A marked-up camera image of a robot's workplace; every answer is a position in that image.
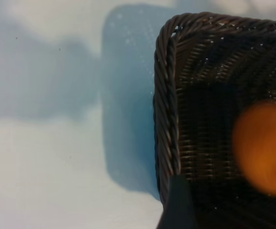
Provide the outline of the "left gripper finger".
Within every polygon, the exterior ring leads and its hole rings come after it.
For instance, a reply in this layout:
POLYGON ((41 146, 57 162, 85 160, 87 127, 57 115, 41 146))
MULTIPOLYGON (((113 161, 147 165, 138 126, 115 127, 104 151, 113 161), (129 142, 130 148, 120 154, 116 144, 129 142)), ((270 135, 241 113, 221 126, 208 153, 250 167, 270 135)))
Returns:
POLYGON ((196 229, 197 220, 189 184, 184 176, 170 177, 167 202, 158 229, 196 229))

